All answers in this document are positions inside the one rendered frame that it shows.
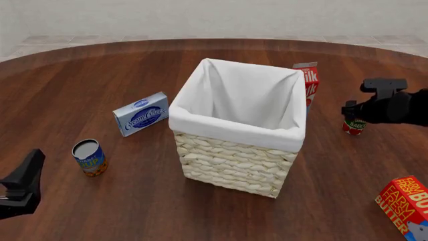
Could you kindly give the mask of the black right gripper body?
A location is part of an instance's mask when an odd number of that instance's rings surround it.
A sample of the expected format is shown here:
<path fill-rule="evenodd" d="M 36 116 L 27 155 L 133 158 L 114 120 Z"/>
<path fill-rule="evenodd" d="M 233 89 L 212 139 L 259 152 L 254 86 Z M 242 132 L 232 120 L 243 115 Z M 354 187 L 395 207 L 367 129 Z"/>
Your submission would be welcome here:
<path fill-rule="evenodd" d="M 366 114 L 363 110 L 365 102 L 357 103 L 355 100 L 348 100 L 341 107 L 341 114 L 345 118 L 365 118 Z"/>

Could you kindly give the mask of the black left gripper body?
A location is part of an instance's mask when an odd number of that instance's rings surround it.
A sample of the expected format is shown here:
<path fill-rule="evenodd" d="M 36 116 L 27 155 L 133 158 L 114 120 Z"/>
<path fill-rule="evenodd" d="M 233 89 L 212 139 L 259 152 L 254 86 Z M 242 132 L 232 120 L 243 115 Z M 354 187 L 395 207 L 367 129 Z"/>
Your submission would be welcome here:
<path fill-rule="evenodd" d="M 0 220 L 33 214 L 41 201 L 40 188 L 31 186 L 26 189 L 6 188 L 0 195 Z"/>

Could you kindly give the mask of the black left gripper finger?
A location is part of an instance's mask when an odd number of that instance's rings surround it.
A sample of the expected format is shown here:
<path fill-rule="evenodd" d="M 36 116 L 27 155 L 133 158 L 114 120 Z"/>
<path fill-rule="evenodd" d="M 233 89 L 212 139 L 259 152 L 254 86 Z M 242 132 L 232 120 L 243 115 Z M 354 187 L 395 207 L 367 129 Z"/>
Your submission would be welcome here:
<path fill-rule="evenodd" d="M 27 194 L 40 196 L 40 177 L 45 155 L 34 149 L 8 176 L 0 179 L 6 188 L 6 197 L 25 197 Z"/>

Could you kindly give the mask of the tomato sauce can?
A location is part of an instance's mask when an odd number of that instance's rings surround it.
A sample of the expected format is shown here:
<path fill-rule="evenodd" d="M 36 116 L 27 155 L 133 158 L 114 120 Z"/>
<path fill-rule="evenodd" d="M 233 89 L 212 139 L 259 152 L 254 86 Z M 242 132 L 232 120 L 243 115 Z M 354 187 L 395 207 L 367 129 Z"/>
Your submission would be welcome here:
<path fill-rule="evenodd" d="M 344 118 L 342 130 L 349 135 L 359 136 L 361 132 L 366 128 L 367 122 L 359 118 Z"/>

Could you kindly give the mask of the alphabet soup can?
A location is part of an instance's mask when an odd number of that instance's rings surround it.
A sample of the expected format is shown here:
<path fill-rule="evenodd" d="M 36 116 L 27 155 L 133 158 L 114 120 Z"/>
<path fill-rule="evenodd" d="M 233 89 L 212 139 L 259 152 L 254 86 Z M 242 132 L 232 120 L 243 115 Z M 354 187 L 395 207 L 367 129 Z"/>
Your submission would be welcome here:
<path fill-rule="evenodd" d="M 75 144 L 72 156 L 86 176 L 99 176 L 108 168 L 106 156 L 95 139 L 86 139 Z"/>

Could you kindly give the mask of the white-lined wicker basket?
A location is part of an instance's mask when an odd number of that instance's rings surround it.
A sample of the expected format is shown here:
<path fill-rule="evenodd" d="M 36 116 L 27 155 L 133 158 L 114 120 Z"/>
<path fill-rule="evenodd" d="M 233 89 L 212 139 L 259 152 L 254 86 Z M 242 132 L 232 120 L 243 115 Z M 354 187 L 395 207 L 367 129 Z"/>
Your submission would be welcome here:
<path fill-rule="evenodd" d="M 169 107 L 186 178 L 277 198 L 306 135 L 303 72 L 201 60 Z"/>

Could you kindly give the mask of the red and white milk carton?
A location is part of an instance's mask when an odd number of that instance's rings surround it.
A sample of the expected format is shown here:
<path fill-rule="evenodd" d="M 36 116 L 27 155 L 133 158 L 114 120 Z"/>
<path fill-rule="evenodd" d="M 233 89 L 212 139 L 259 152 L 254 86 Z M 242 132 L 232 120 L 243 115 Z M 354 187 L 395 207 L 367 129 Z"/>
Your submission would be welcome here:
<path fill-rule="evenodd" d="M 316 95 L 320 79 L 317 70 L 317 62 L 308 62 L 301 64 L 294 64 L 292 66 L 293 70 L 302 72 L 298 74 L 298 87 L 297 94 L 293 97 L 295 98 L 294 102 L 298 104 L 297 108 L 299 112 L 303 110 L 303 89 L 302 84 L 305 86 L 305 100 L 306 100 L 306 114 L 309 113 L 310 107 L 314 102 L 314 97 Z"/>

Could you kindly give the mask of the red and yellow butter box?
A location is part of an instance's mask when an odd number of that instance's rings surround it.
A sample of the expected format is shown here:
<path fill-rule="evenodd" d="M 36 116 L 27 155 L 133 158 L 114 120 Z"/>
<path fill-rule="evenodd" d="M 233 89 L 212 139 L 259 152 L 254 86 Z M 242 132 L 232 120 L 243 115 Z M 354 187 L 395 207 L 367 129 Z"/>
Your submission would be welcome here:
<path fill-rule="evenodd" d="M 428 188 L 415 176 L 393 179 L 375 202 L 407 241 L 428 241 Z"/>

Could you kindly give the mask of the blue cream cheese box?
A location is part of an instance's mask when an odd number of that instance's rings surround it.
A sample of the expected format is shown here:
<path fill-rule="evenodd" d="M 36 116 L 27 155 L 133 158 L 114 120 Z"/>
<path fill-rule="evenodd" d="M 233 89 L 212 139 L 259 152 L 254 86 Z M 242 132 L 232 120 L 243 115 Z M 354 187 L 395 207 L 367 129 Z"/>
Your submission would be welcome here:
<path fill-rule="evenodd" d="M 113 111 L 114 118 L 123 137 L 169 117 L 167 96 L 158 92 Z"/>

